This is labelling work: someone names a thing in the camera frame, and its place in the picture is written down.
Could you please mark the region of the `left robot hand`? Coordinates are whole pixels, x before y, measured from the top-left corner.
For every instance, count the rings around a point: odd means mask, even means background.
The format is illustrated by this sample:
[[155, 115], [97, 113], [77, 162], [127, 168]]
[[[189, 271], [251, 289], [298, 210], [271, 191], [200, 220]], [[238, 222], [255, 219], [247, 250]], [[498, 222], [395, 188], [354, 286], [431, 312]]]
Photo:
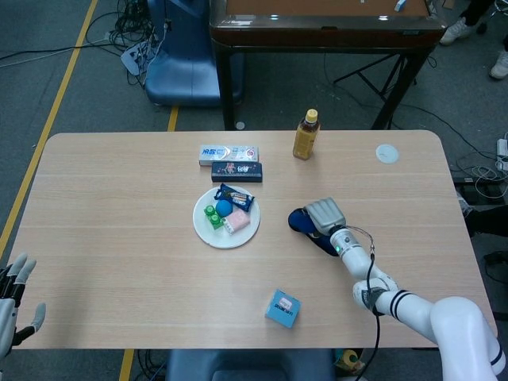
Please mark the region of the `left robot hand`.
[[23, 252], [12, 264], [0, 268], [0, 360], [10, 354], [12, 347], [37, 333], [44, 324], [46, 304], [42, 302], [36, 307], [32, 322], [21, 330], [17, 329], [18, 310], [26, 283], [36, 265], [37, 261]]

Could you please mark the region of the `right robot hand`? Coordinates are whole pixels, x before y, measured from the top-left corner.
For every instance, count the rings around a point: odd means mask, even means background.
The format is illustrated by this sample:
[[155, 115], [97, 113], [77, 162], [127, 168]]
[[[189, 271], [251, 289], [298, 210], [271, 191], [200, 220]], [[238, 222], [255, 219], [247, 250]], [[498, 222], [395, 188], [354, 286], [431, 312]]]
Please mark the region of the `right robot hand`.
[[346, 218], [333, 198], [322, 198], [304, 207], [317, 231], [331, 236], [333, 230], [346, 226]]

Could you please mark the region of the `dark blue cloth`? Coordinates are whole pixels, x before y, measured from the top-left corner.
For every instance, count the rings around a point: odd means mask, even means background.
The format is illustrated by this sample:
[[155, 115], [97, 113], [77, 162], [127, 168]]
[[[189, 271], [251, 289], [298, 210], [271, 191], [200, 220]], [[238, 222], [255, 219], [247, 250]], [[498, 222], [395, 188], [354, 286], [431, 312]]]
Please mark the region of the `dark blue cloth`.
[[336, 249], [330, 243], [329, 236], [318, 231], [305, 209], [297, 208], [293, 210], [287, 221], [292, 230], [305, 235], [321, 250], [330, 256], [338, 256]]

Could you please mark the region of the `white table grommet cap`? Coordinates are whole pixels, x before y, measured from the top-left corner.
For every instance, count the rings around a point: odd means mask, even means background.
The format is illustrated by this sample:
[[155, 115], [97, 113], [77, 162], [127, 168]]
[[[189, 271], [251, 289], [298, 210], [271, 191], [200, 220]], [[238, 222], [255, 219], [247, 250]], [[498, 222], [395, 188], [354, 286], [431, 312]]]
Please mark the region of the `white table grommet cap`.
[[384, 164], [394, 164], [399, 159], [399, 151], [391, 144], [380, 144], [375, 150], [376, 158]]

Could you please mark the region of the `blue cookie packet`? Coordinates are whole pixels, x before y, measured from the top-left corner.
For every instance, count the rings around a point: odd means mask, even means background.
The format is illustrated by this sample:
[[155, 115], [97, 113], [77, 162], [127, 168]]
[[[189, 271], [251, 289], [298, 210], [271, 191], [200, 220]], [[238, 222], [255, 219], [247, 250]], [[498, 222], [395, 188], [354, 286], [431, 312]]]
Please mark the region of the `blue cookie packet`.
[[214, 199], [218, 201], [230, 202], [244, 212], [248, 212], [251, 209], [255, 197], [242, 191], [236, 190], [223, 183], [219, 186], [216, 194], [214, 195]]

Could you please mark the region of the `pink white soap box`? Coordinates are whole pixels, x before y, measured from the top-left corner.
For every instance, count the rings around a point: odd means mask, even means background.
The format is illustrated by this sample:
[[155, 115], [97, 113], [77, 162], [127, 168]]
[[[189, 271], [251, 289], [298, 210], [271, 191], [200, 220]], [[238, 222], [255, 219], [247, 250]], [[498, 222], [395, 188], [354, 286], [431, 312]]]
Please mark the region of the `pink white soap box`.
[[250, 224], [250, 217], [243, 210], [234, 210], [222, 218], [222, 222], [227, 232], [233, 235]]

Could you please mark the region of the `white round plate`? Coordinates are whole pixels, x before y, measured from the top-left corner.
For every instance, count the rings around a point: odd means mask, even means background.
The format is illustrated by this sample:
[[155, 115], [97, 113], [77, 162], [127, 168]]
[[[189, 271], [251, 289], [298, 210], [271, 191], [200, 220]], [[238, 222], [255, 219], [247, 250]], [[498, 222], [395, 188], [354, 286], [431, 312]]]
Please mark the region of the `white round plate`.
[[225, 227], [214, 229], [205, 215], [205, 208], [216, 204], [214, 195], [219, 187], [213, 187], [206, 191], [195, 203], [193, 210], [194, 231], [203, 242], [214, 248], [230, 249], [238, 248], [247, 243], [257, 232], [260, 226], [260, 206], [254, 201], [248, 212], [249, 224], [238, 232], [229, 234]]

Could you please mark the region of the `dark blue long box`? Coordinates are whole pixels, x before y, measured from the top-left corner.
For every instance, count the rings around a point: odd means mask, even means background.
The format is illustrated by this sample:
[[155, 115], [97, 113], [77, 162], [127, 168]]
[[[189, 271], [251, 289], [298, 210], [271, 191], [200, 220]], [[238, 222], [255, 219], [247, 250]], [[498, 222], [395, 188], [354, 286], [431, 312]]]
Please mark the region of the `dark blue long box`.
[[262, 164], [258, 162], [213, 162], [211, 180], [215, 183], [261, 183]]

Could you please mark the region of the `light blue cube box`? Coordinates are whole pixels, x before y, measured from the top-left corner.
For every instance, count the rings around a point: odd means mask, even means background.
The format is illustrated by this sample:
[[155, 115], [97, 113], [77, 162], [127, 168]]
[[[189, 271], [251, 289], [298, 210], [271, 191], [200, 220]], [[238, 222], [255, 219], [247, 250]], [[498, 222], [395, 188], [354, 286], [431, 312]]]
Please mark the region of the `light blue cube box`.
[[277, 289], [267, 307], [265, 317], [291, 329], [297, 319], [301, 303], [295, 297]]

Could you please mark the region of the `green toy brick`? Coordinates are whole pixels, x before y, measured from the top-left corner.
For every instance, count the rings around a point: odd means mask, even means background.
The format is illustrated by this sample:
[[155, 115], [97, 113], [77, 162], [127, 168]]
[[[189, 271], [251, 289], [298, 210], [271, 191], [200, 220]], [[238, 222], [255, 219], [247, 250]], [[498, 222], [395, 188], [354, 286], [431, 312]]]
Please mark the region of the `green toy brick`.
[[206, 215], [207, 220], [212, 225], [214, 230], [217, 230], [223, 226], [222, 217], [217, 213], [214, 206], [206, 206], [204, 209], [204, 214]]

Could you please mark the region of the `dark wood mahjong table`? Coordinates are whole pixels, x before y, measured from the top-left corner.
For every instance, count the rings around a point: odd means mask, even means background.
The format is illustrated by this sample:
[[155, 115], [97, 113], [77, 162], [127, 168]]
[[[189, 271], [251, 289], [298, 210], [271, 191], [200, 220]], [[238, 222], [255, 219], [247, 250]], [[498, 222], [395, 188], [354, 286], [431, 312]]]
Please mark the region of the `dark wood mahjong table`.
[[247, 52], [384, 54], [402, 69], [372, 129], [386, 129], [447, 25], [438, 0], [209, 0], [224, 129], [235, 129], [230, 57]]

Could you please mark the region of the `white power strip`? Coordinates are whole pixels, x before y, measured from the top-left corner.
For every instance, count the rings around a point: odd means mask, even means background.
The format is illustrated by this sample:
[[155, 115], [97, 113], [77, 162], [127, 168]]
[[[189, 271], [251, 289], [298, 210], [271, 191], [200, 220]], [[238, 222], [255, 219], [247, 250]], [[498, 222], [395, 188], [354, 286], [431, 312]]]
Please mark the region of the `white power strip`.
[[497, 140], [496, 167], [499, 171], [508, 172], [508, 140], [506, 138]]

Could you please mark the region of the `blue robot stand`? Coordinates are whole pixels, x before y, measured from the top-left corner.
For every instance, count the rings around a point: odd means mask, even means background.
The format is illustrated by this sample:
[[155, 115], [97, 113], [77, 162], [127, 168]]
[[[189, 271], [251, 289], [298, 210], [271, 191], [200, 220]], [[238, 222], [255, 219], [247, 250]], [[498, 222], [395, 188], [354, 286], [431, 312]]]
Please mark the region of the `blue robot stand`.
[[209, 0], [148, 0], [160, 41], [144, 83], [151, 102], [213, 107], [220, 103]]

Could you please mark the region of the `white sneaker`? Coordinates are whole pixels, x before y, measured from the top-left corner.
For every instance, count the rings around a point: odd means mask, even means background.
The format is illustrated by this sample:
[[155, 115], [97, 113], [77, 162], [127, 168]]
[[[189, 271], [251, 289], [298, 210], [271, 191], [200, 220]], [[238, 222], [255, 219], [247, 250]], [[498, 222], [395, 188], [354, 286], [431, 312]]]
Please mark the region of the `white sneaker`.
[[502, 80], [508, 76], [508, 52], [502, 51], [499, 53], [495, 65], [491, 68], [489, 76], [492, 79]]
[[461, 17], [454, 24], [447, 28], [439, 43], [444, 46], [449, 46], [456, 40], [461, 40], [469, 37], [474, 28], [474, 25], [467, 24], [465, 17]]

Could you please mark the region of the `person in black trousers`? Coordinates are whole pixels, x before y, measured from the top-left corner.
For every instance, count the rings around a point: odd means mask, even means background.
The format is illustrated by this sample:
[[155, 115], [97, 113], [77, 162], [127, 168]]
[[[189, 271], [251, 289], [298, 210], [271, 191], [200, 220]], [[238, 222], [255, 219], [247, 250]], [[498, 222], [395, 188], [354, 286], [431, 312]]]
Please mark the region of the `person in black trousers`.
[[490, 9], [494, 0], [471, 0], [467, 9], [460, 14], [465, 25], [474, 26], [480, 18]]

